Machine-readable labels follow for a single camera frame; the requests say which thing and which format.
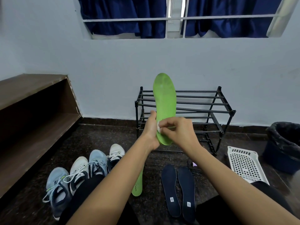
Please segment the black pants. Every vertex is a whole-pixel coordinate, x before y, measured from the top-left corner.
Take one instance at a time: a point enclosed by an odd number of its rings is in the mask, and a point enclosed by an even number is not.
[[[76,190],[69,206],[63,211],[60,216],[59,224],[66,224],[71,216],[76,212],[84,200],[95,189],[95,187],[103,180],[103,175],[96,175],[86,181],[84,181]],[[284,197],[273,187],[268,184],[257,181],[252,183],[257,189],[265,193],[272,198],[286,210],[293,214],[291,207],[285,201]],[[216,224],[230,222],[231,224],[241,224],[228,205],[220,196],[213,197],[212,199],[199,204],[196,208],[196,220],[199,224]],[[136,214],[132,207],[127,202],[125,208],[119,218],[117,225],[139,224]]]

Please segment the perforated basket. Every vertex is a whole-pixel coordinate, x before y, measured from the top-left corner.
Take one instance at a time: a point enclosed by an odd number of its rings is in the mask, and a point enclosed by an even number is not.
[[[231,170],[249,183],[264,181],[269,185],[255,151],[228,146],[227,153]]]

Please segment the person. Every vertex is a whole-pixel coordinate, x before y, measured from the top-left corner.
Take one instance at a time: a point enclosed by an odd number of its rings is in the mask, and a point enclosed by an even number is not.
[[[249,184],[203,148],[191,120],[170,117],[160,121],[159,128],[198,165],[219,193],[197,206],[196,219],[200,224],[226,221],[249,225],[300,224],[275,189],[264,182]],[[156,132],[156,112],[151,111],[143,133],[133,146],[106,177],[95,175],[78,187],[59,223],[139,224],[127,200],[148,154],[159,146]]]

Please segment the dark blue insole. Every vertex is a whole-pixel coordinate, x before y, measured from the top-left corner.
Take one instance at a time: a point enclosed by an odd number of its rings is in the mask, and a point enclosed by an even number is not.
[[[181,215],[181,208],[175,190],[176,179],[175,167],[171,164],[166,165],[161,172],[161,182],[163,183],[168,211],[173,217]]]
[[[193,223],[195,221],[195,182],[192,173],[187,167],[179,167],[178,181],[182,189],[182,215]]]

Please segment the blue curtain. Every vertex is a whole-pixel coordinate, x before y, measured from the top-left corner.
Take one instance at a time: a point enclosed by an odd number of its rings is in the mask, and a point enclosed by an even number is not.
[[[166,17],[167,0],[79,0],[83,19]],[[165,21],[86,22],[98,35],[135,33],[141,38],[164,38]]]
[[[189,0],[187,16],[275,14],[281,0]],[[221,38],[265,38],[272,21],[268,18],[187,20],[186,36],[204,36],[208,30]]]

